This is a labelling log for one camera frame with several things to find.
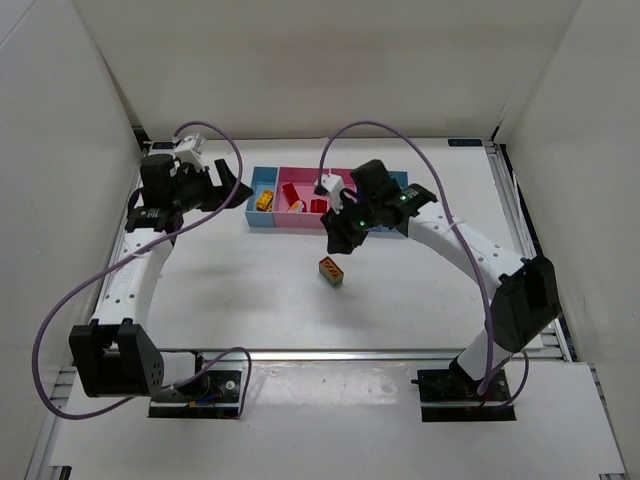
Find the red lego brick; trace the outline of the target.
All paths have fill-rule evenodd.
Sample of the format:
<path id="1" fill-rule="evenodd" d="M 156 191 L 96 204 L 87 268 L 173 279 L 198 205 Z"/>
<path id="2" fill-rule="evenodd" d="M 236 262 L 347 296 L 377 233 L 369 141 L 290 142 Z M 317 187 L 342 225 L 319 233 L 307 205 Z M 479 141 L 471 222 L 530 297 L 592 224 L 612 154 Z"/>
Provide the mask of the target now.
<path id="1" fill-rule="evenodd" d="M 324 214 L 327 212 L 328 202 L 324 199 L 312 199 L 310 202 L 310 212 L 314 214 Z"/>

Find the striped lego plate stack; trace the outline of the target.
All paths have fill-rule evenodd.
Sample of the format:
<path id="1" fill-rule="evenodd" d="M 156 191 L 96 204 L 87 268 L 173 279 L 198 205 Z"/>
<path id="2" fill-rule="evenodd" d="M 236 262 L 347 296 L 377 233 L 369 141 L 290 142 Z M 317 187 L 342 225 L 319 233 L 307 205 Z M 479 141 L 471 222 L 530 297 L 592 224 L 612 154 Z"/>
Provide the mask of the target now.
<path id="1" fill-rule="evenodd" d="M 329 256 L 319 261 L 318 270 L 320 275 L 332 287 L 338 287 L 344 281 L 344 271 Z"/>

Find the red flower lego block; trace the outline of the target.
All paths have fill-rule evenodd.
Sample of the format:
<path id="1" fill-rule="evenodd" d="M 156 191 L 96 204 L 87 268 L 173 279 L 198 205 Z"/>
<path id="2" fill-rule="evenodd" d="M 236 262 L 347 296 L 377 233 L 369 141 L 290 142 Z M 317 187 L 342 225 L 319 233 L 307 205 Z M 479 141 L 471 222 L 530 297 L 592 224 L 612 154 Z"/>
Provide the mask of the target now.
<path id="1" fill-rule="evenodd" d="M 290 213 L 305 213 L 307 211 L 306 203 L 303 200 L 294 202 L 289 208 Z"/>

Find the orange yellow lego block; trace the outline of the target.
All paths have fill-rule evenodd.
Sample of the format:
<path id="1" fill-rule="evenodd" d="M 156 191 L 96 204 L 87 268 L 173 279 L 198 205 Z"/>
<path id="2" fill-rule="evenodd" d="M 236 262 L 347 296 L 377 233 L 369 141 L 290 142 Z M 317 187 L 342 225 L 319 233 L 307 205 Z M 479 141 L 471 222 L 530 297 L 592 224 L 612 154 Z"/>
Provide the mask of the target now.
<path id="1" fill-rule="evenodd" d="M 264 189 L 256 199 L 255 209 L 259 212 L 270 212 L 273 209 L 274 197 L 273 190 Z"/>

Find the red striped lego block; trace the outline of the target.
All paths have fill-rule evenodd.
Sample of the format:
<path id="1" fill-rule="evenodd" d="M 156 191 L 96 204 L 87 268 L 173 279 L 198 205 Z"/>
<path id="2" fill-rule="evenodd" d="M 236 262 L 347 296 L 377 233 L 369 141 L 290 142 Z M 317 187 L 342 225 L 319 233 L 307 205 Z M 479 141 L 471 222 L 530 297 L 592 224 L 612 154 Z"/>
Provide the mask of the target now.
<path id="1" fill-rule="evenodd" d="M 289 207 L 293 206 L 300 200 L 297 190 L 293 183 L 286 183 L 282 185 L 282 193 Z"/>

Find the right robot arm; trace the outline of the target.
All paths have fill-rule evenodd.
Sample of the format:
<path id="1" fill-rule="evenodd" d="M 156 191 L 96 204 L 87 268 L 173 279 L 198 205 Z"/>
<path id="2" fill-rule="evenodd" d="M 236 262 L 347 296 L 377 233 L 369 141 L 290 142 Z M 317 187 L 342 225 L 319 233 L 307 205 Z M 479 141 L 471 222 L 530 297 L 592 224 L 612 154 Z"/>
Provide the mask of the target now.
<path id="1" fill-rule="evenodd" d="M 373 227 L 383 226 L 420 243 L 472 279 L 484 310 L 481 333 L 452 361 L 454 381 L 484 395 L 499 368 L 521 352 L 560 313 L 553 263 L 504 249 L 456 220 L 444 201 L 413 183 L 401 188 L 380 160 L 341 176 L 322 174 L 315 193 L 327 198 L 321 217 L 330 254 L 348 255 Z"/>

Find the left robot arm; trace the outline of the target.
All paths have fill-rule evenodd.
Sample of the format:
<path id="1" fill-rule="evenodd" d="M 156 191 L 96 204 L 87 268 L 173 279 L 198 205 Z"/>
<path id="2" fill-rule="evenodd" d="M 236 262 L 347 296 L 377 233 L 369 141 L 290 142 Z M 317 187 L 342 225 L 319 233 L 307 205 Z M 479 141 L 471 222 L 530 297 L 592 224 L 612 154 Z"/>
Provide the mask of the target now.
<path id="1" fill-rule="evenodd" d="M 86 325 L 72 328 L 69 345 L 90 397 L 151 397 L 164 379 L 164 360 L 145 327 L 161 271 L 185 215 L 215 212 L 248 200 L 223 159 L 212 167 L 173 153 L 152 154 L 140 165 L 141 185 L 130 197 L 121 267 Z"/>

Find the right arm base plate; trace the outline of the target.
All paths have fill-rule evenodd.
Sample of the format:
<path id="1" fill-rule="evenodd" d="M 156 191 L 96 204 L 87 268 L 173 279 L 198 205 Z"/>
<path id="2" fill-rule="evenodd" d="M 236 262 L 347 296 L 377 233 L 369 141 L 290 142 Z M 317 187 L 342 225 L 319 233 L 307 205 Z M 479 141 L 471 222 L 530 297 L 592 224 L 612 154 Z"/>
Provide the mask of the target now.
<path id="1" fill-rule="evenodd" d="M 424 423 L 511 422 L 516 420 L 506 374 L 501 370 L 479 395 L 446 369 L 418 370 L 411 384 L 418 389 Z"/>

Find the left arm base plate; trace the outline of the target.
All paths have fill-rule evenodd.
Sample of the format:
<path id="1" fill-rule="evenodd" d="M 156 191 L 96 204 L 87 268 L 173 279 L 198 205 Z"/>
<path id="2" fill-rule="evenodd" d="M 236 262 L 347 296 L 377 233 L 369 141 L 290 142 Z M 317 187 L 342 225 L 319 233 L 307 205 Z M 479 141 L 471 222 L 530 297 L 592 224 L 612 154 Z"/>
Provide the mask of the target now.
<path id="1" fill-rule="evenodd" d="M 163 354 L 160 390 L 150 397 L 152 419 L 237 420 L 243 414 L 252 375 L 248 352 L 232 348 L 211 356 L 204 351 Z"/>

